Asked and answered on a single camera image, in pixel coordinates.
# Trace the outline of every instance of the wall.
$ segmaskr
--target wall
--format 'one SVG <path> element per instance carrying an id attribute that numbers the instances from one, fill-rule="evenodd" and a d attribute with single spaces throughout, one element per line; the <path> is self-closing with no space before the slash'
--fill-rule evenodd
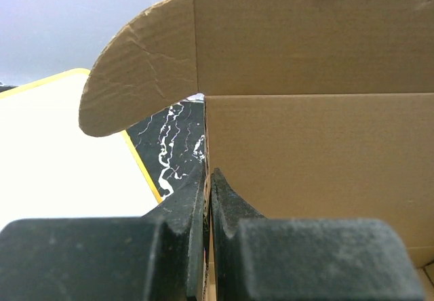
<path id="1" fill-rule="evenodd" d="M 0 82 L 91 68 L 111 37 L 159 0 L 0 0 Z"/>

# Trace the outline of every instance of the cardboard flap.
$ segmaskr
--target cardboard flap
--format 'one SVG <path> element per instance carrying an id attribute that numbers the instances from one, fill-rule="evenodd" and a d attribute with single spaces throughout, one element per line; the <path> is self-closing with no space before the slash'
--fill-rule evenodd
<path id="1" fill-rule="evenodd" d="M 100 54 L 81 97 L 80 128 L 107 136 L 196 93 L 193 0 L 165 0 Z"/>
<path id="2" fill-rule="evenodd" d="M 195 0 L 208 96 L 434 92 L 434 0 Z"/>

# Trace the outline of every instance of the white board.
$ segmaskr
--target white board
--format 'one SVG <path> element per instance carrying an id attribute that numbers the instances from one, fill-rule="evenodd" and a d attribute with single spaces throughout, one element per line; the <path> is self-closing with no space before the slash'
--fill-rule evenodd
<path id="1" fill-rule="evenodd" d="M 0 230 L 22 218 L 141 216 L 160 202 L 125 132 L 79 129 L 88 73 L 0 93 Z"/>

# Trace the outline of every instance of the yellow edge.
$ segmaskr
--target yellow edge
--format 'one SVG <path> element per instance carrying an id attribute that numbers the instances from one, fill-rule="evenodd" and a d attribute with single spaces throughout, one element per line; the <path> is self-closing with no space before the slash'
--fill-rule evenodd
<path id="1" fill-rule="evenodd" d="M 151 179 L 151 176 L 148 173 L 148 170 L 146 170 L 146 167 L 144 166 L 144 163 L 142 159 L 140 158 L 140 155 L 138 154 L 136 148 L 134 147 L 133 142 L 131 141 L 130 135 L 128 135 L 127 131 L 122 131 L 122 136 L 127 142 L 128 147 L 130 148 L 131 154 L 133 154 L 133 158 L 136 160 L 138 167 L 143 173 L 144 178 L 148 182 L 149 187 L 152 190 L 152 193 L 155 196 L 155 199 L 157 200 L 158 204 L 160 204 L 163 199 L 161 199 L 160 194 L 158 193 L 157 187 L 154 185 L 154 182 Z"/>
<path id="2" fill-rule="evenodd" d="M 53 81 L 57 81 L 59 79 L 67 77 L 67 76 L 76 75 L 76 74 L 89 75 L 89 73 L 90 73 L 90 71 L 88 69 L 74 68 L 74 69 L 71 69 L 70 71 L 66 71 L 63 73 L 52 75 L 52 76 L 46 77 L 44 79 L 40 79 L 38 81 L 34 81 L 34 82 L 31 82 L 28 84 L 17 86 L 13 89 L 9 89 L 9 90 L 4 91 L 4 92 L 0 92 L 0 99 L 6 98 L 8 96 L 13 96 L 14 94 L 18 94 L 20 92 L 27 91 L 28 89 L 33 89 L 34 87 L 38 87 L 38 86 L 41 86 L 41 85 L 44 85 L 44 84 L 47 84 L 47 83 L 50 83 Z M 127 143 L 127 146 L 131 151 L 131 154 L 133 154 L 133 158 L 136 160 L 136 163 L 137 163 L 138 167 L 140 168 L 140 171 L 143 173 L 143 176 L 146 179 L 146 182 L 148 183 L 149 187 L 151 188 L 152 193 L 155 196 L 155 199 L 157 200 L 158 204 L 160 204 L 162 202 L 161 196 L 158 193 L 157 187 L 155 187 L 154 182 L 152 181 L 151 176 L 148 173 L 148 170 L 146 170 L 144 163 L 142 162 L 142 159 L 140 158 L 139 154 L 137 153 L 137 150 L 134 147 L 130 136 L 128 135 L 128 133 L 125 130 L 122 131 L 121 133 L 122 133 L 123 139 L 125 140 L 125 143 Z"/>

